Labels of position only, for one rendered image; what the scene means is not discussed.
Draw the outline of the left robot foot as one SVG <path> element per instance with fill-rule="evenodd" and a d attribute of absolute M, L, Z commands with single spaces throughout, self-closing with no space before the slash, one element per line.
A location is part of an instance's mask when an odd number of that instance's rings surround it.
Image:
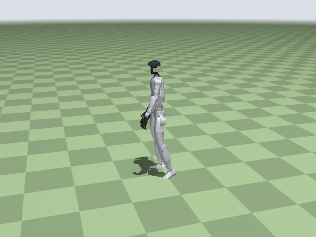
<path fill-rule="evenodd" d="M 173 169 L 173 171 L 168 171 L 164 176 L 163 176 L 163 179 L 168 179 L 168 178 L 170 178 L 172 175 L 174 175 L 174 174 L 176 174 L 177 172 L 176 172 L 176 170 L 175 169 Z"/>

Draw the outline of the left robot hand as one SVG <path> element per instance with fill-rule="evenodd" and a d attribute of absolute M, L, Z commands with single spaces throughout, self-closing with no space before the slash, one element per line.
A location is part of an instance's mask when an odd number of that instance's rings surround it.
<path fill-rule="evenodd" d="M 148 122 L 148 119 L 150 118 L 150 116 L 151 116 L 151 115 L 149 115 L 148 118 L 144 116 L 144 118 L 140 121 L 140 123 L 141 123 L 140 126 L 141 126 L 143 129 L 145 129 L 145 130 L 146 130 L 146 125 L 147 125 L 147 122 Z"/>

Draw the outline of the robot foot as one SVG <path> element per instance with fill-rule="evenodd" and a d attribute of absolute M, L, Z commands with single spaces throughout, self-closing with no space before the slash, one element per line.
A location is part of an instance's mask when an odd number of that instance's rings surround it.
<path fill-rule="evenodd" d="M 149 168 L 162 168 L 162 169 L 165 169 L 166 166 L 165 166 L 165 164 L 162 164 L 162 165 L 160 164 L 160 165 L 158 165 L 158 163 L 157 163 L 157 164 L 155 164 L 155 165 L 150 165 Z"/>
<path fill-rule="evenodd" d="M 164 176 L 163 176 L 163 179 L 168 179 L 168 178 L 170 178 L 172 175 L 174 175 L 174 174 L 176 174 L 177 172 L 176 172 L 176 170 L 175 169 L 173 169 L 173 171 L 168 171 Z"/>

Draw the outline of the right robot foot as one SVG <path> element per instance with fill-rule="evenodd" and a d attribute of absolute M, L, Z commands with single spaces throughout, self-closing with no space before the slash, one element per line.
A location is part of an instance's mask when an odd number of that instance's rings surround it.
<path fill-rule="evenodd" d="M 162 165 L 160 164 L 160 165 L 158 165 L 158 163 L 157 163 L 157 164 L 155 164 L 155 165 L 150 165 L 149 168 L 162 168 L 162 169 L 165 169 L 166 166 L 165 166 L 165 164 L 162 164 Z"/>

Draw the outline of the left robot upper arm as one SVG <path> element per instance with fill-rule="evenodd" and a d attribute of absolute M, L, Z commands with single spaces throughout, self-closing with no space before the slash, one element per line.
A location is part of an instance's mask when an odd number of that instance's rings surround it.
<path fill-rule="evenodd" d="M 154 81 L 154 91 L 153 91 L 153 93 L 154 93 L 154 97 L 156 99 L 155 102 L 157 102 L 157 100 L 158 100 L 161 83 L 162 83 L 161 79 L 155 79 L 155 81 Z"/>

